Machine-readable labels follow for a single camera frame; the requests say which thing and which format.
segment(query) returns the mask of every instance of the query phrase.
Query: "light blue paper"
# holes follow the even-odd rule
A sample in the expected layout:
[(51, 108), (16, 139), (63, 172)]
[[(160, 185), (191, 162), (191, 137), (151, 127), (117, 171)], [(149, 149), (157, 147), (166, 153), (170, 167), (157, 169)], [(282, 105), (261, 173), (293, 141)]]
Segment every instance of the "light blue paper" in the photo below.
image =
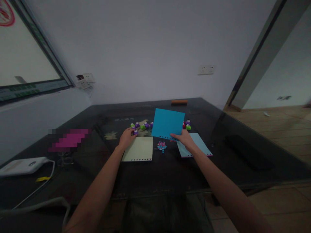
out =
[(151, 135), (158, 138), (178, 141), (171, 137), (171, 133), (181, 135), (185, 113), (155, 109), (155, 118)]
[[(192, 137), (194, 143), (198, 146), (198, 148), (203, 151), (206, 156), (212, 156), (213, 154), (210, 152), (210, 150), (207, 148), (205, 143), (203, 142), (202, 138), (199, 136), (198, 133), (190, 133), (190, 136)], [(177, 146), (180, 152), (180, 155), (182, 158), (189, 158), (192, 157), (192, 154), (186, 150), (185, 146), (181, 142), (177, 142)]]

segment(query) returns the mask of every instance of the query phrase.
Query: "power outlet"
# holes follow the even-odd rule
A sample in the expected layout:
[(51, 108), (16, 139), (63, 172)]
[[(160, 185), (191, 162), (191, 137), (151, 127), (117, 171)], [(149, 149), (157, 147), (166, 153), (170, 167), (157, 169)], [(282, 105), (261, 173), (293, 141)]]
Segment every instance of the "power outlet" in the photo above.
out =
[(87, 81), (88, 83), (94, 83), (95, 82), (95, 79), (91, 73), (82, 74), (82, 75), (83, 75), (85, 81)]
[(77, 85), (80, 86), (82, 89), (87, 89), (89, 87), (91, 87), (92, 85), (89, 84), (87, 81), (85, 81), (84, 79), (80, 80), (77, 82)]
[(215, 69), (215, 65), (199, 66), (198, 75), (213, 74), (215, 72)]

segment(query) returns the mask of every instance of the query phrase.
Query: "pink object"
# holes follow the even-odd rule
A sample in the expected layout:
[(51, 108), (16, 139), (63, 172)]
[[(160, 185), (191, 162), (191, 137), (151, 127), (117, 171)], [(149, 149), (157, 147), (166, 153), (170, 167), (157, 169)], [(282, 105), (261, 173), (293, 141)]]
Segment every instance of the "pink object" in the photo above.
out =
[(70, 148), (78, 147), (78, 143), (81, 143), (82, 139), (88, 137), (89, 133), (91, 133), (89, 129), (71, 129), (69, 134), (64, 134), (63, 138), (59, 139), (59, 142), (52, 143), (52, 147), (48, 151), (70, 151)]

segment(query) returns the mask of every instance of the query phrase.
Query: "right arm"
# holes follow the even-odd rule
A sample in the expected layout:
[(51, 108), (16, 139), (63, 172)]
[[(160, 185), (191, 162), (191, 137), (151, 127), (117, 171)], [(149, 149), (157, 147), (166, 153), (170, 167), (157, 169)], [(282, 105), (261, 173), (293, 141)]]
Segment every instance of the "right arm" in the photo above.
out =
[(213, 162), (198, 148), (187, 130), (181, 135), (171, 134), (185, 145), (210, 185), (215, 197), (232, 220), (239, 233), (273, 232), (271, 226), (253, 203)]

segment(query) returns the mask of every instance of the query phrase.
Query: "floor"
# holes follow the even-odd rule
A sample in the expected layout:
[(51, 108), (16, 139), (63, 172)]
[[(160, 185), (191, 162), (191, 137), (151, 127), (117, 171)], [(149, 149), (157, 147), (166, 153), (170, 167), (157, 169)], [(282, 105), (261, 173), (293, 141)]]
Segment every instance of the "floor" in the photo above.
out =
[[(301, 106), (280, 107), (227, 114), (246, 124), (269, 140), (311, 165), (311, 109)], [(249, 197), (275, 232), (311, 232), (311, 183), (281, 185)], [(205, 195), (216, 233), (237, 232), (220, 206)], [(126, 201), (111, 202), (103, 215), (98, 232), (119, 229)]]

